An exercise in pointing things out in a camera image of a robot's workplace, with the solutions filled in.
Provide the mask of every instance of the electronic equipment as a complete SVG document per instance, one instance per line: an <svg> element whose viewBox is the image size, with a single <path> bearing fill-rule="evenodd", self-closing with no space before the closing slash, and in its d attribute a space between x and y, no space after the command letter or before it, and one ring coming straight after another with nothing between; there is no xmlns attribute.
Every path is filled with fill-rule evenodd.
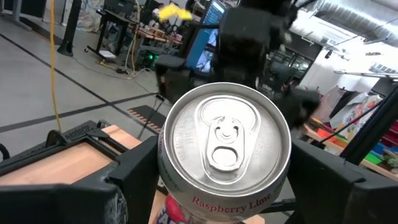
<svg viewBox="0 0 398 224"><path fill-rule="evenodd" d="M225 7L217 0L213 0L200 24L218 24L225 12ZM192 70L196 70L203 75L210 73L211 61L216 48L217 29L200 29L191 43L185 65Z"/></svg>
<svg viewBox="0 0 398 224"><path fill-rule="evenodd" d="M332 53L332 51L331 51L331 50L329 50L329 51L328 51L328 53L325 55L325 58L326 58L326 59L329 59L329 58L330 58L330 56L331 56L331 53Z"/></svg>
<svg viewBox="0 0 398 224"><path fill-rule="evenodd" d="M116 13L130 15L134 12L135 0L105 0L104 8Z"/></svg>

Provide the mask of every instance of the table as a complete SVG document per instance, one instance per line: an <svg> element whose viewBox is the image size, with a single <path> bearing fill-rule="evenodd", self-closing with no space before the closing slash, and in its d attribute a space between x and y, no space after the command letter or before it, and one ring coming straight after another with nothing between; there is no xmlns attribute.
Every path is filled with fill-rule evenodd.
<svg viewBox="0 0 398 224"><path fill-rule="evenodd" d="M123 16L120 16L119 14L116 14L112 11L109 11L107 9L101 10L98 9L96 11L96 13L100 14L101 17L101 24L102 24L102 28L101 28L101 32L99 34L99 38L98 38L98 42L97 42L97 46L96 48L92 48L89 45L87 45L88 50L91 50L92 52L94 52L96 55L100 56L102 59L106 59L105 56L101 55L100 50L101 50L101 46L102 46L102 40L104 38L105 35L105 31L106 31L106 25L108 22L115 22L117 24L121 24L122 25L122 29L120 31L120 34L118 35L118 44L116 46L116 50L114 52L115 55L119 55L120 54L120 50L122 47L122 43L123 43L123 38L126 35L126 31L127 28L131 25L136 25L137 22L136 21L132 21L130 19L126 19Z"/></svg>
<svg viewBox="0 0 398 224"><path fill-rule="evenodd" d="M176 44L176 45L181 45L181 41L174 39L173 37L166 35L165 36L167 40L169 40L171 43Z"/></svg>
<svg viewBox="0 0 398 224"><path fill-rule="evenodd" d="M167 40L167 36L165 36L165 38L163 37L157 37L153 34L150 34L148 32L146 32L144 29L140 28L137 32L137 36L139 36L139 42L138 44L136 44L133 53L134 53L134 64L137 63L138 60L138 55L140 53L141 50L149 50L151 52L156 52L159 54L166 54L167 50L164 47L155 47L155 46L151 46L151 45L144 45L144 41L145 39L151 39L151 40L156 40L158 42L161 43L167 43L167 42L171 42L169 40Z"/></svg>
<svg viewBox="0 0 398 224"><path fill-rule="evenodd" d="M119 127L112 125L103 131L128 149L138 146L141 141ZM95 171L105 167L112 160L87 143L81 143L69 149L48 156L38 162L0 177L0 185L14 184L72 184ZM156 190L149 223L153 224L166 196ZM247 224L264 224L259 215L246 220Z"/></svg>
<svg viewBox="0 0 398 224"><path fill-rule="evenodd" d="M317 140L317 141L321 141L323 139L323 138L321 138L318 135L318 133L316 131L312 130L306 124L304 124L302 131L303 131L303 133L306 136L310 137L311 139L314 139L314 140ZM323 144L326 145L327 147L333 149L333 150L338 151L339 153L343 152L343 150L344 150L343 147L338 146L338 145L336 145L335 143L333 143L331 141L325 141L325 142L323 142ZM386 169L384 169L382 167L379 167L379 166L367 161L366 159L362 160L361 165L365 166L365 167L367 167L367 168L369 168L369 169L371 169L371 170L373 170L373 171L375 171L375 172L377 172L377 173L379 173L379 174L381 174L381 175L383 175L385 177L388 177L388 178L390 178L392 180L398 181L398 175L397 174L393 174L392 172L390 172L390 171L388 171L388 170L386 170Z"/></svg>
<svg viewBox="0 0 398 224"><path fill-rule="evenodd" d="M32 28L24 24L19 20L20 14L21 14L21 6L22 6L22 0L14 0L13 5L12 5L12 15L5 14L2 12L3 8L3 0L0 0L0 13L4 16L6 20L9 22L14 23L15 25L24 28L28 31L32 31Z"/></svg>

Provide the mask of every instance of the window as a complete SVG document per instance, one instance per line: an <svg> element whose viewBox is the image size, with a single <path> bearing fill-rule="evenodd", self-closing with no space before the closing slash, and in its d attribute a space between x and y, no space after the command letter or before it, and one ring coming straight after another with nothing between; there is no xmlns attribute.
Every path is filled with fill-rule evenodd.
<svg viewBox="0 0 398 224"><path fill-rule="evenodd" d="M272 57L272 61L275 62L275 65L282 64L294 68L294 78L298 81L304 77L312 64L311 60L289 49L286 49L285 52L278 50Z"/></svg>

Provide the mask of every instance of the concrete floor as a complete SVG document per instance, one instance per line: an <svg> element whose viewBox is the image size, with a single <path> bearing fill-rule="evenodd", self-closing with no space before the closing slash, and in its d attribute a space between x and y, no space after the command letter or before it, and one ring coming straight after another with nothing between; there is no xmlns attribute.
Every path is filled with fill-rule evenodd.
<svg viewBox="0 0 398 224"><path fill-rule="evenodd" d="M63 33L64 28L57 26L56 34L62 38ZM146 90L134 80L103 75L124 77L95 64L98 60L95 54L84 53L84 48L95 46L96 41L96 34L77 31L73 43L75 59L56 53L58 112L66 113L61 118L62 129L66 131L88 120L104 119L137 136L142 125L123 111L140 105L153 106L155 97L147 96L146 90L157 91L155 75L142 74L136 79ZM47 133L57 128L49 63L50 44L46 40L0 18L0 142L12 156L42 143ZM167 115L169 110L170 106L163 104L159 111ZM152 135L145 130L141 139ZM292 197L290 184L286 183L279 200ZM281 224L287 219L282 213L263 217L271 224Z"/></svg>

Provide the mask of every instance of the ceiling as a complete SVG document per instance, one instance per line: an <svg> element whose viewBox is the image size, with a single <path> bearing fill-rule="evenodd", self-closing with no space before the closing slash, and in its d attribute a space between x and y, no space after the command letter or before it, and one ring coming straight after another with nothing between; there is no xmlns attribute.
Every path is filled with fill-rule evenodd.
<svg viewBox="0 0 398 224"><path fill-rule="evenodd" d="M379 72L398 73L393 60L398 54L397 10L397 0L318 0L299 12L291 31L345 58L381 64L376 65L383 68Z"/></svg>

